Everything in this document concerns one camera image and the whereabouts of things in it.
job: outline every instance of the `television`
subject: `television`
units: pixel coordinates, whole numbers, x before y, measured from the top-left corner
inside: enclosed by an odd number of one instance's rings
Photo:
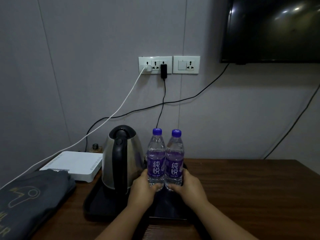
[[[319,63],[320,0],[228,0],[223,63]]]

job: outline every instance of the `brown wooden desk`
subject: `brown wooden desk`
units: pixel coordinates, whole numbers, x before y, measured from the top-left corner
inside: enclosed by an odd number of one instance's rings
[[[185,159],[209,201],[262,239],[320,239],[320,176],[295,160]],[[86,221],[92,183],[74,194],[33,239],[94,239],[108,223]],[[143,239],[200,239],[193,225],[149,225]]]

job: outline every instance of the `router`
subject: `router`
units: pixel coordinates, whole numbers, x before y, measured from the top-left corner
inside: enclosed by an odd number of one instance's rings
[[[40,170],[52,169],[54,171],[65,170],[74,180],[94,180],[102,165],[102,153],[70,152],[60,153]]]

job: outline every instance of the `black kettle handle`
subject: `black kettle handle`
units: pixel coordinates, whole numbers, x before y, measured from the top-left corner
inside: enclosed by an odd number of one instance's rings
[[[116,193],[122,195],[125,195],[128,191],[127,149],[127,137],[117,136],[112,149],[112,173],[114,189]]]

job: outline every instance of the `gray cloth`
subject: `gray cloth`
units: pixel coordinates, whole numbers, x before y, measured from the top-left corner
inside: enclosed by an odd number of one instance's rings
[[[76,186],[67,171],[21,176],[0,190],[0,239],[28,239]]]

